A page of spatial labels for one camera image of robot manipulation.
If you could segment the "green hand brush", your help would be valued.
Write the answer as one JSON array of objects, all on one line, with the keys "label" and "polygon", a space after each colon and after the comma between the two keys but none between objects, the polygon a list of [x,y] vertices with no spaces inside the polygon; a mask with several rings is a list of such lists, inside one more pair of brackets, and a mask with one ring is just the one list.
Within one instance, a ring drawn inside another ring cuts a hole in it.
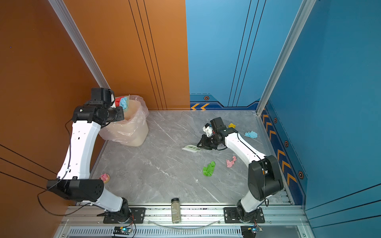
[{"label": "green hand brush", "polygon": [[198,148],[197,146],[194,146],[194,145],[187,145],[185,146],[184,148],[182,148],[184,151],[188,151],[188,152],[192,152],[192,153],[196,153],[196,152],[199,152],[201,151],[200,148]]}]

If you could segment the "cyan paper scrap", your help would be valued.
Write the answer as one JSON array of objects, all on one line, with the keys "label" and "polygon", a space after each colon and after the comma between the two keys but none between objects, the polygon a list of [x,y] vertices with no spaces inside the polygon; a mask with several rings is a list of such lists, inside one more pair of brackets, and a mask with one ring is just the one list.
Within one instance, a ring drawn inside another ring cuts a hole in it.
[{"label": "cyan paper scrap", "polygon": [[123,97],[120,101],[120,105],[123,110],[127,110],[129,107],[129,97]]}]

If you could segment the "red paper scrap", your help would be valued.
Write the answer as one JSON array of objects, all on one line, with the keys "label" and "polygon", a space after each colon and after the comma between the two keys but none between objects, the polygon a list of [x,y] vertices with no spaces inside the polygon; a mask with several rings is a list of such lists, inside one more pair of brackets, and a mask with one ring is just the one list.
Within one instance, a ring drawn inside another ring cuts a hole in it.
[{"label": "red paper scrap", "polygon": [[121,101],[122,98],[123,98],[123,97],[118,97],[118,98],[115,99],[115,106],[116,106],[116,107],[120,107],[120,106],[121,106],[121,105],[120,105],[120,101]]}]

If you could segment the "green paper scrap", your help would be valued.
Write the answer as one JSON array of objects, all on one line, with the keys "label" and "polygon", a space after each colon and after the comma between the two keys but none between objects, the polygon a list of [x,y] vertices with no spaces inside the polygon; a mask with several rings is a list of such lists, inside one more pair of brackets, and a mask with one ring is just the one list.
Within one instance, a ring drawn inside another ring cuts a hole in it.
[{"label": "green paper scrap", "polygon": [[211,161],[207,166],[203,167],[203,175],[206,177],[211,177],[215,169],[215,162]]}]

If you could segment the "small pink paper scrap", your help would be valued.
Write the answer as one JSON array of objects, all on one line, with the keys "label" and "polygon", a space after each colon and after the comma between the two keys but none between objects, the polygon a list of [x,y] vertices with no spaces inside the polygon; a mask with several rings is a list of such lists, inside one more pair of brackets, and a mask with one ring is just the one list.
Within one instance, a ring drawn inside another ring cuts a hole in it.
[{"label": "small pink paper scrap", "polygon": [[233,165],[235,164],[235,162],[237,161],[237,158],[236,156],[233,156],[232,157],[232,160],[226,160],[226,165],[227,165],[227,168],[231,168],[233,167]]}]

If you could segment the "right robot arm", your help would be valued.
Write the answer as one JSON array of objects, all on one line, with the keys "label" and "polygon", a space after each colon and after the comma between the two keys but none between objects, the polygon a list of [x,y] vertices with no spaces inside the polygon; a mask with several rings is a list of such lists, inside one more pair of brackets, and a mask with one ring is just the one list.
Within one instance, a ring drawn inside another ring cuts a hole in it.
[{"label": "right robot arm", "polygon": [[218,150],[220,145],[232,150],[248,167],[248,193],[238,201],[237,219],[252,223],[262,214],[260,206],[267,204],[269,197],[284,189],[283,175],[278,159],[265,155],[249,143],[234,128],[228,128],[220,117],[205,124],[198,148]]}]

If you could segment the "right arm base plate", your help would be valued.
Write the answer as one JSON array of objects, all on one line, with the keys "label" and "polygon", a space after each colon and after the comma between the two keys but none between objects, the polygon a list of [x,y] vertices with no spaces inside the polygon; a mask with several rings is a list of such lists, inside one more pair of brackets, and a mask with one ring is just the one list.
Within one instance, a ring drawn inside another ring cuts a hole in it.
[{"label": "right arm base plate", "polygon": [[227,224],[233,223],[256,223],[264,224],[265,216],[263,210],[258,208],[252,212],[245,212],[241,207],[224,207],[224,221]]}]

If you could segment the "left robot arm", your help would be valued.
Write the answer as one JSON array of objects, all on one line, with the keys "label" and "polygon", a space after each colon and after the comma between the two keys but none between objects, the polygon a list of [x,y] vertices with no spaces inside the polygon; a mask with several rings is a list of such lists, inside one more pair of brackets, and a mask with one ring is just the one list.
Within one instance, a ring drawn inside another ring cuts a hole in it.
[{"label": "left robot arm", "polygon": [[114,92],[93,88],[91,99],[73,112],[67,154],[57,178],[47,182],[47,191],[65,200],[102,208],[105,219],[127,222],[131,217],[127,200],[108,191],[101,179],[90,178],[90,161],[100,130],[122,120],[123,108],[116,106]]}]

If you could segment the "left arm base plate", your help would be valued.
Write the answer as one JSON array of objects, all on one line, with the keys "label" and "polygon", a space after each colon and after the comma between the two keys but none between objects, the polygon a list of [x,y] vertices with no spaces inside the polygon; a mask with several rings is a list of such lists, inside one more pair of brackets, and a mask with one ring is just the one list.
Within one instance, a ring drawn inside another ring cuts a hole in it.
[{"label": "left arm base plate", "polygon": [[145,218],[146,208],[135,207],[129,208],[126,213],[120,212],[105,212],[103,214],[98,214],[98,216],[103,216],[104,224],[142,224]]}]

